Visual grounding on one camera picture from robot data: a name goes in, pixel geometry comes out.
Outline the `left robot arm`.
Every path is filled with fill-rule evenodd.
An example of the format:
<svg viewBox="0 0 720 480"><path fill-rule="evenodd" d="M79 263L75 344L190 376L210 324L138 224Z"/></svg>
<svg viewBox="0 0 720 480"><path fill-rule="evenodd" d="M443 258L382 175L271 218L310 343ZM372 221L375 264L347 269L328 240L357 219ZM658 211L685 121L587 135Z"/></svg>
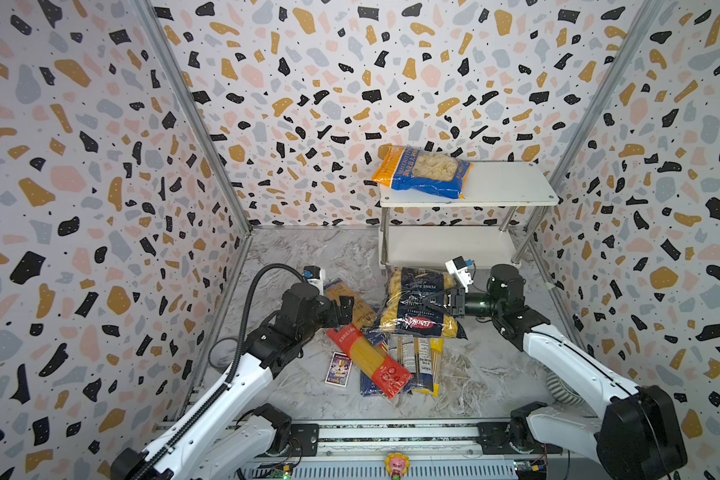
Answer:
<svg viewBox="0 0 720 480"><path fill-rule="evenodd" d="M292 419L278 408L247 405L322 329L353 319L354 299L331 300L309 283L295 283L272 312L241 341L241 356L185 415L141 451L125 449L114 460L114 479L214 479L261 455L298 450Z"/></svg>

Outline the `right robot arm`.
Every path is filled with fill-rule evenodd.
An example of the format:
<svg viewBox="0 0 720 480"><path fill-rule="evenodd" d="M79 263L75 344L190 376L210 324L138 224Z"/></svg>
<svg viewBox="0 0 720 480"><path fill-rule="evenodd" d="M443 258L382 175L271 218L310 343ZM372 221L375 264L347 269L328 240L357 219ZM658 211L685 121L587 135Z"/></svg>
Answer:
<svg viewBox="0 0 720 480"><path fill-rule="evenodd" d="M508 441L519 453L556 445L599 463L613 479L668 479L688 463L672 398L660 387L640 386L587 354L544 315L527 306L525 280L509 264L496 264L484 288L474 288L473 263L446 264L456 281L444 310L489 321L519 351L542 363L594 413L577 415L561 404L532 402L513 410Z"/></svg>

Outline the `dark blue penne pasta bag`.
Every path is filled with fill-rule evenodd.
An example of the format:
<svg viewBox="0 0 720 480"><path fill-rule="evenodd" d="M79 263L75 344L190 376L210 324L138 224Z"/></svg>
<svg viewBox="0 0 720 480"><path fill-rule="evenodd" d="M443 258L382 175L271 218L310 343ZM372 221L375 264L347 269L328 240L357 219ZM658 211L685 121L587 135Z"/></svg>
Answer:
<svg viewBox="0 0 720 480"><path fill-rule="evenodd" d="M445 312L446 294L456 287L451 275L390 266L386 274L385 302L374 325L378 331L423 338L467 338L459 321Z"/></svg>

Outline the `blue orange orecchiette pasta bag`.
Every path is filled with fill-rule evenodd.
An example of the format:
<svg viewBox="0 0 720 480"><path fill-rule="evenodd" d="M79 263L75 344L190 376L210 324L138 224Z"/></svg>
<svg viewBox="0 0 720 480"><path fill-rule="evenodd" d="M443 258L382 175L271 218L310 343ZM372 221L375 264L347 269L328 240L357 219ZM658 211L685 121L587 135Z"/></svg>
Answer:
<svg viewBox="0 0 720 480"><path fill-rule="evenodd" d="M460 199L473 165L442 153L392 146L372 176L392 190L416 190L451 200Z"/></svg>

